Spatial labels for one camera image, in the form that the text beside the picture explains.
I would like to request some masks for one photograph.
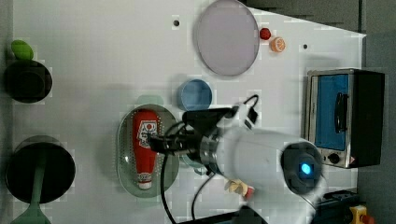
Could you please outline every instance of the white table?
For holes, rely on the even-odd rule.
[[[130,195],[116,174],[117,129],[139,95],[160,94],[178,119],[172,96],[184,80],[198,77],[212,87],[214,106],[255,92],[261,97],[260,126],[301,134],[306,72],[361,67],[362,35],[251,9],[259,27],[284,37],[287,49],[276,54],[262,41],[245,74],[216,76],[192,41],[194,22],[211,2],[14,0],[14,37],[34,47],[35,60],[51,68],[54,81],[44,101],[14,103],[14,147],[29,136],[50,135],[66,145],[77,165],[72,188],[42,205],[52,223],[170,223],[160,197]],[[331,190],[356,188],[357,170],[326,167],[325,176]],[[176,220],[190,219],[192,195],[204,180],[180,165],[166,191]],[[224,183],[219,177],[204,189],[198,217],[238,208],[240,197],[224,191]],[[17,217],[27,206],[15,199],[9,214]]]

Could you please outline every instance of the small item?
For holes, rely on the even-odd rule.
[[[367,215],[367,208],[363,205],[358,205],[349,208],[353,214],[351,224],[375,224],[373,217]]]
[[[282,37],[276,37],[271,41],[271,50],[273,52],[282,52],[286,48],[285,40]]]
[[[32,60],[34,57],[32,48],[22,40],[12,41],[11,49],[19,60]]]
[[[206,168],[201,163],[192,161],[188,155],[180,156],[180,160],[192,167],[194,172],[198,175],[205,175],[207,172]]]
[[[361,216],[361,222],[364,224],[375,224],[374,218],[367,215]]]
[[[50,71],[36,61],[18,60],[6,69],[4,75],[8,95],[21,103],[39,102],[52,88]]]
[[[347,94],[337,93],[334,109],[334,127],[336,133],[347,130]]]
[[[356,160],[355,157],[350,157],[350,159],[349,159],[349,164],[353,164],[353,162],[354,162],[355,160]]]
[[[336,153],[330,154],[327,159],[333,164],[337,164],[340,161],[340,156],[338,156]]]
[[[137,98],[138,105],[163,105],[163,98],[159,95],[141,95]]]
[[[11,222],[11,224],[50,224],[49,219],[40,209],[41,190],[46,170],[46,155],[44,149],[39,149],[38,161],[35,167],[35,177],[32,189],[32,200],[27,210]]]
[[[228,189],[229,192],[240,194],[245,201],[248,201],[254,193],[254,188],[248,186],[240,179],[229,180],[225,188]]]
[[[212,90],[201,79],[189,80],[177,90],[177,104],[182,110],[205,110],[211,103]]]
[[[271,38],[271,32],[268,28],[262,28],[260,30],[260,38],[263,40],[269,40]]]
[[[154,111],[142,109],[134,115],[133,123],[132,138],[138,187],[140,189],[150,189],[157,153],[152,151],[149,146],[148,134],[158,134],[159,118]]]

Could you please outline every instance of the small blue cup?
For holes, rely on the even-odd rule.
[[[182,110],[205,110],[212,103],[212,90],[201,79],[185,82],[177,90],[177,104]]]

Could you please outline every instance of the label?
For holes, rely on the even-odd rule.
[[[149,148],[148,133],[157,134],[157,121],[142,120],[140,121],[137,138],[139,139],[139,146]]]
[[[142,183],[142,182],[150,182],[151,181],[151,174],[149,174],[149,173],[137,174],[137,180],[140,183]]]

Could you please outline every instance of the black bowl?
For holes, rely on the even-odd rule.
[[[6,183],[11,194],[26,203],[32,199],[39,155],[46,157],[40,203],[49,203],[64,195],[76,174],[73,158],[63,147],[52,143],[34,143],[21,148],[11,157]]]
[[[35,103],[44,99],[52,88],[50,71],[31,60],[16,61],[5,71],[7,93],[16,101]]]

